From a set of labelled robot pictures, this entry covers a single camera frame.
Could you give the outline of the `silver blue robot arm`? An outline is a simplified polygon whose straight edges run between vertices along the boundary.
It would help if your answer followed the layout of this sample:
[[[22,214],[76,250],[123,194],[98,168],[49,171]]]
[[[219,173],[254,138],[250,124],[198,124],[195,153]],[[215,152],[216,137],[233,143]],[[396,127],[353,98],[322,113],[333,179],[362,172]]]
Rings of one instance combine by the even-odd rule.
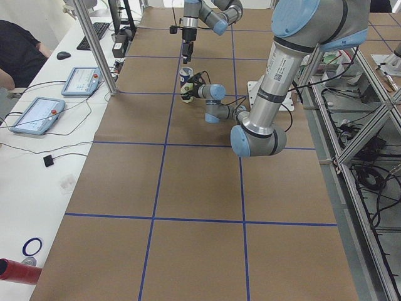
[[[185,0],[184,14],[176,22],[175,12],[173,17],[175,24],[170,26],[170,34],[176,34],[180,29],[182,32],[182,58],[183,64],[188,64],[192,59],[194,41],[197,39],[198,22],[201,20],[208,29],[221,36],[228,26],[238,22],[243,15],[243,6],[240,1],[211,1],[220,9],[215,12],[205,1]]]
[[[206,100],[206,120],[234,119],[231,147],[239,157],[270,156],[286,145],[286,133],[274,118],[303,58],[314,52],[345,50],[367,38],[370,1],[279,1],[273,11],[273,44],[250,111],[223,105],[221,85],[200,84],[186,94]]]

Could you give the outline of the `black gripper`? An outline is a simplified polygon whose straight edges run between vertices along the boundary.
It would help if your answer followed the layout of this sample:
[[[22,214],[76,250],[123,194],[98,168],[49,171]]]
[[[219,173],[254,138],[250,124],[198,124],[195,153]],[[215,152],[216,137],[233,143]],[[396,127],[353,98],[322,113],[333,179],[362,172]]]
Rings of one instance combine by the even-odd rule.
[[[205,71],[198,72],[198,73],[192,75],[191,77],[189,77],[187,83],[191,84],[192,86],[189,88],[189,91],[186,92],[186,95],[188,97],[196,97],[196,98],[201,97],[199,91],[201,89],[201,86],[206,84],[206,81],[202,77],[203,73],[205,73]]]
[[[194,41],[197,39],[197,28],[188,28],[183,26],[171,25],[170,34],[176,34],[178,29],[182,31],[182,56],[183,63],[188,64],[188,56],[192,56]]]

